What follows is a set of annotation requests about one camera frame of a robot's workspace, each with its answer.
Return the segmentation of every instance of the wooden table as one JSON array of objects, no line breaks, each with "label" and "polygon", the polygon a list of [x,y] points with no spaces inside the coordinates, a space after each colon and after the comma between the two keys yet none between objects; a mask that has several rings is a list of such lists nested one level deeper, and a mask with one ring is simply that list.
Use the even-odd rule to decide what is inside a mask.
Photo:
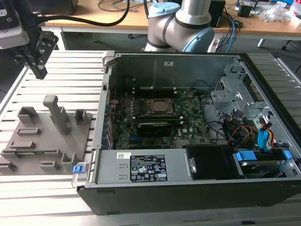
[{"label": "wooden table", "polygon": [[[119,19],[124,12],[107,12],[98,8],[99,0],[79,0],[79,5],[73,16],[89,19],[97,22],[109,23]],[[226,8],[235,0],[226,0]],[[126,3],[118,3],[118,7],[125,8]],[[102,4],[103,8],[114,9],[109,2]],[[239,32],[241,38],[262,39],[259,47],[263,44],[264,39],[278,40],[301,40],[301,26],[293,26],[290,21],[285,22],[264,22],[259,15],[250,16],[249,18],[237,17],[237,12],[232,10],[234,6],[228,9],[228,12],[236,20],[243,22],[243,27]],[[46,23],[43,30],[53,31],[58,37],[58,47],[60,50],[65,49],[62,32],[107,32],[107,33],[140,33],[147,34],[148,21],[145,16],[143,6],[138,8],[139,12],[129,12],[125,20],[114,27],[98,27],[90,24],[84,24],[68,20],[54,20]],[[222,20],[221,26],[214,28],[215,40],[227,33],[229,24]]]}]

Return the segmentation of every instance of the green motherboard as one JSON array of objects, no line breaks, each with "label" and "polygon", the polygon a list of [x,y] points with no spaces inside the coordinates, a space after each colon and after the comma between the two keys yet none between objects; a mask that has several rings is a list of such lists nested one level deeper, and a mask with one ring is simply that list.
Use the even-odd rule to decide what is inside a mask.
[{"label": "green motherboard", "polygon": [[173,126],[167,137],[140,137],[135,130],[133,120],[135,103],[145,101],[134,98],[132,93],[126,92],[115,105],[115,116],[112,119],[114,130],[115,150],[128,149],[159,149],[182,148],[184,145],[209,144],[211,138],[200,110],[198,96],[189,98],[189,90],[178,90],[172,101],[173,112],[182,115],[183,124]]}]

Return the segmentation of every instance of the floor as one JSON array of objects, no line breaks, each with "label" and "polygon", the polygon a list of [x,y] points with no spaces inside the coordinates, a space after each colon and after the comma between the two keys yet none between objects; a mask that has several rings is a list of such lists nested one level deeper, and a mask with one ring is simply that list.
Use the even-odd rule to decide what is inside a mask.
[{"label": "floor", "polygon": [[[68,50],[127,50],[141,51],[147,41],[147,36],[142,34],[134,34],[133,39],[129,39],[127,34],[108,34],[108,33],[79,33],[66,32],[65,39]],[[284,62],[295,71],[301,64],[301,43],[300,45],[293,43],[288,45],[287,49],[281,50],[285,44],[285,40],[268,40],[263,48],[258,48],[256,39],[240,39],[238,38],[230,53],[272,53],[284,60]],[[16,65],[12,58],[8,57],[5,52],[0,51],[0,102],[10,89],[16,77],[22,69],[22,65]]]}]

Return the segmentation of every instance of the motherboard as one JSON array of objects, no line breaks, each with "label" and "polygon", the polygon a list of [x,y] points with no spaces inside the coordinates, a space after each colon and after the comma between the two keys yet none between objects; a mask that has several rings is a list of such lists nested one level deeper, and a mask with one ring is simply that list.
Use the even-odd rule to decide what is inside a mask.
[{"label": "motherboard", "polygon": [[208,127],[200,112],[200,98],[191,95],[191,90],[125,92],[112,105],[113,149],[209,144]]}]

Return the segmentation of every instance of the power supply label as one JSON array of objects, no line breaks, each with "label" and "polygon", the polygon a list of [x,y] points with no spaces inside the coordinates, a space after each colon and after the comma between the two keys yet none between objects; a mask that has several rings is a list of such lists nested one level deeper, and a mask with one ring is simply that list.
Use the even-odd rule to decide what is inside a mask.
[{"label": "power supply label", "polygon": [[132,182],[167,181],[165,156],[132,155],[130,164]]}]

